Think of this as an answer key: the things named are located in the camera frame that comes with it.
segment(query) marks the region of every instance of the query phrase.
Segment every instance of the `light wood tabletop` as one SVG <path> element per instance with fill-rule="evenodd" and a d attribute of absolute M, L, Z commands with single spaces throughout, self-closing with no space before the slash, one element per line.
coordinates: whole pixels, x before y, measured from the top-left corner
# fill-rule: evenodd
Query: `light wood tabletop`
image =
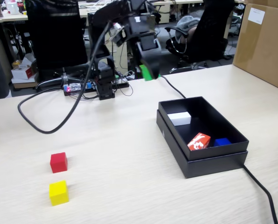
<path fill-rule="evenodd" d="M 278 215 L 278 88 L 233 65 L 166 77 L 186 97 L 203 96 L 250 141 L 245 165 Z M 181 96 L 163 78 L 130 84 L 130 97 L 118 89 L 114 99 L 81 101 L 51 135 L 20 116 L 27 96 L 0 99 L 0 224 L 272 223 L 266 194 L 243 169 L 185 179 L 156 124 L 158 102 Z M 55 91 L 22 110 L 50 130 L 74 101 Z M 68 171 L 53 174 L 50 156 L 61 152 Z M 52 207 L 49 184 L 61 180 L 69 202 Z"/>

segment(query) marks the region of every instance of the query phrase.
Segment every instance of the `open black box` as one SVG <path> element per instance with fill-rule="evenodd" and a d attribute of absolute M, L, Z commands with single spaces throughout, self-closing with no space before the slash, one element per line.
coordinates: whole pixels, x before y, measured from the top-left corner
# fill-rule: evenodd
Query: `open black box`
<path fill-rule="evenodd" d="M 174 126 L 168 114 L 188 112 L 191 124 Z M 186 178 L 242 168 L 249 141 L 203 97 L 159 102 L 157 124 Z M 190 151 L 187 144 L 198 134 L 210 136 L 207 148 Z M 215 139 L 231 144 L 214 147 Z"/>

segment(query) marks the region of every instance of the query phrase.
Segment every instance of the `black office chair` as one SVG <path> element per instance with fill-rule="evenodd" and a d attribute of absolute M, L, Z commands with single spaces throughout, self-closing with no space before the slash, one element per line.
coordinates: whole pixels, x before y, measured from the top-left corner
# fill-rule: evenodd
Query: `black office chair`
<path fill-rule="evenodd" d="M 170 74 L 204 69 L 205 67 L 199 66 L 199 62 L 205 60 L 217 61 L 225 58 L 224 52 L 228 40 L 224 39 L 223 36 L 227 18 L 234 5 L 234 0 L 204 0 L 204 13 L 189 43 L 178 44 L 175 37 L 171 37 L 170 35 L 170 30 L 174 29 L 181 32 L 186 39 L 188 37 L 187 32 L 176 27 L 165 28 L 170 37 L 166 41 L 166 49 L 181 58 L 178 67 L 173 68 L 169 72 Z"/>
<path fill-rule="evenodd" d="M 80 82 L 64 67 L 87 63 L 83 33 L 86 19 L 80 18 L 77 0 L 26 0 L 30 45 L 39 70 L 62 68 L 58 78 L 43 84 L 69 80 Z"/>

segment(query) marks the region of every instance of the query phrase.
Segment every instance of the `blue block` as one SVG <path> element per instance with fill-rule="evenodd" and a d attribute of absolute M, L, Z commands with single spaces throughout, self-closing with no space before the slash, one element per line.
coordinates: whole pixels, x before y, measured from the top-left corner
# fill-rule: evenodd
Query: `blue block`
<path fill-rule="evenodd" d="M 227 138 L 223 138 L 223 139 L 216 139 L 214 146 L 225 146 L 230 144 L 231 142 Z"/>

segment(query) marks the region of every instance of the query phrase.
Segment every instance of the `white paper label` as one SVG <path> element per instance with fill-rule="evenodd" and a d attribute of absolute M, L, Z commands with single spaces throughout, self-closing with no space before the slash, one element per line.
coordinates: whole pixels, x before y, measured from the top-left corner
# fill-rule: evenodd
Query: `white paper label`
<path fill-rule="evenodd" d="M 248 20 L 262 24 L 262 20 L 264 20 L 265 11 L 261 11 L 259 9 L 251 8 Z"/>
<path fill-rule="evenodd" d="M 135 17 L 135 21 L 136 21 L 136 22 L 141 22 L 140 16 L 136 16 L 136 17 Z"/>

